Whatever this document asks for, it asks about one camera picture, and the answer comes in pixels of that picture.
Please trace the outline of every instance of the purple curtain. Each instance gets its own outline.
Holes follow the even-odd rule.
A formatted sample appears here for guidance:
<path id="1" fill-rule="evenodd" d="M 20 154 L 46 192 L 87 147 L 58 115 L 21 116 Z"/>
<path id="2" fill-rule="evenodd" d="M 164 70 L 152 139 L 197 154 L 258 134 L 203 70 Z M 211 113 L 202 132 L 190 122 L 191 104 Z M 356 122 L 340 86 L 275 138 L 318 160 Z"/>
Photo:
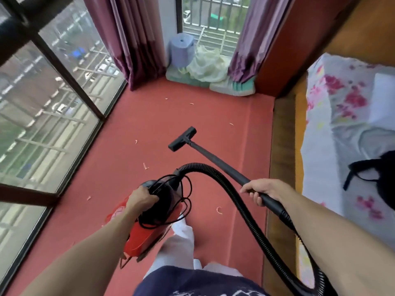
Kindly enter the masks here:
<path id="1" fill-rule="evenodd" d="M 251 0 L 228 69 L 233 81 L 244 83 L 258 73 L 288 2 L 289 0 Z"/>
<path id="2" fill-rule="evenodd" d="M 130 88 L 165 73 L 151 0 L 84 0 L 100 37 Z"/>

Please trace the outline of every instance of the floral bedsheet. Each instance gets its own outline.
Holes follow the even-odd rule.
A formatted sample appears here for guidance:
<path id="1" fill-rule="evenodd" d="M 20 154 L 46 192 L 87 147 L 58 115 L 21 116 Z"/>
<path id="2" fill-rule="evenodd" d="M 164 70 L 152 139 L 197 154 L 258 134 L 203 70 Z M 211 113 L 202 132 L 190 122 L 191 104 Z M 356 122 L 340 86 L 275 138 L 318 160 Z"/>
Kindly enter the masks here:
<path id="1" fill-rule="evenodd" d="M 395 149 L 395 132 L 367 123 L 375 74 L 395 75 L 395 68 L 325 53 L 308 72 L 303 194 L 395 249 L 395 214 L 375 183 L 354 177 L 343 190 L 349 164 Z M 363 176 L 373 179 L 377 173 Z M 311 265 L 300 245 L 298 265 L 299 277 L 311 285 Z"/>

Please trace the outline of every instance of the vacuum wand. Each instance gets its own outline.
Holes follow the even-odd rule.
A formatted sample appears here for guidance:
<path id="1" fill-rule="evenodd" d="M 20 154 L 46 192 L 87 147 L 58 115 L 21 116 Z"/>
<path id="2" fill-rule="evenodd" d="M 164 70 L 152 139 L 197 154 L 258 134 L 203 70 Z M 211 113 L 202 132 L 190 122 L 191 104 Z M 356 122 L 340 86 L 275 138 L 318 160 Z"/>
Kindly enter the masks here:
<path id="1" fill-rule="evenodd" d="M 244 175 L 239 173 L 237 170 L 235 170 L 229 164 L 225 163 L 223 160 L 221 160 L 214 154 L 210 153 L 209 151 L 207 151 L 200 145 L 191 141 L 191 138 L 196 134 L 196 132 L 197 131 L 194 127 L 190 127 L 180 137 L 178 137 L 171 144 L 169 144 L 169 149 L 171 149 L 172 151 L 177 151 L 181 147 L 183 147 L 185 144 L 188 144 L 190 147 L 196 149 L 203 156 L 205 156 L 207 159 L 209 159 L 211 162 L 213 162 L 216 166 L 221 168 L 227 175 L 229 175 L 232 179 L 234 179 L 240 185 L 243 186 L 244 184 L 246 184 L 250 181 L 248 178 L 246 178 Z M 283 205 L 280 202 L 278 202 L 277 200 L 274 200 L 273 198 L 271 198 L 269 195 L 267 195 L 265 193 L 260 193 L 259 196 L 262 198 L 263 204 L 269 210 L 271 210 L 274 214 L 276 214 L 280 219 L 283 220 L 285 216 L 288 216 Z M 293 226 L 292 222 L 289 222 L 289 221 L 285 220 L 284 223 L 286 225 L 288 225 L 288 227 L 290 227 L 291 229 L 294 230 L 294 226 Z"/>

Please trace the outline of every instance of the red carpet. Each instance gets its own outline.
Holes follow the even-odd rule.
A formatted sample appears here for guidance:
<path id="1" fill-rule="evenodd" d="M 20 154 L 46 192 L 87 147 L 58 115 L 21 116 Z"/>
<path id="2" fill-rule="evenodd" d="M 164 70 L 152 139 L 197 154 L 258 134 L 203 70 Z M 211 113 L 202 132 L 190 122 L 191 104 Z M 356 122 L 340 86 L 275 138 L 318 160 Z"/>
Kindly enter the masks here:
<path id="1" fill-rule="evenodd" d="M 125 91 L 8 295 L 19 295 L 74 242 L 98 230 L 111 209 L 142 182 L 172 173 L 185 163 L 209 164 L 188 146 L 177 153 L 167 148 L 191 125 L 197 129 L 195 142 L 251 179 L 268 177 L 273 106 L 274 98 L 269 96 L 232 97 L 165 79 Z M 195 258 L 203 266 L 217 261 L 237 268 L 260 284 L 262 251 L 233 203 L 207 176 L 192 174 L 190 178 L 192 212 L 187 223 L 195 232 Z M 245 201 L 264 229 L 266 210 L 255 207 L 249 198 Z M 141 263 L 131 261 L 123 270 L 117 269 L 106 295 L 132 295 L 158 249 Z"/>

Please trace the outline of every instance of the hand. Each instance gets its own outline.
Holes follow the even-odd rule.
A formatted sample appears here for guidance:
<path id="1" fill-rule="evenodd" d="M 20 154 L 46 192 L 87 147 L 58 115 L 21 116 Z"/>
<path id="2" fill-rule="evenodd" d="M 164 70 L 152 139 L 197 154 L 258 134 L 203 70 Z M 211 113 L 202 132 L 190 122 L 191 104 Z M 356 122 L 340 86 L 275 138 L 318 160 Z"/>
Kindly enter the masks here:
<path id="1" fill-rule="evenodd" d="M 297 193 L 291 186 L 279 179 L 254 179 L 241 188 L 240 193 L 243 192 L 250 192 L 250 197 L 254 200 L 254 203 L 261 207 L 263 206 L 262 198 L 258 192 L 266 193 L 281 203 L 284 198 Z"/>
<path id="2" fill-rule="evenodd" d="M 129 196 L 126 209 L 135 209 L 140 214 L 150 209 L 158 200 L 159 197 L 149 194 L 147 187 L 140 186 Z"/>

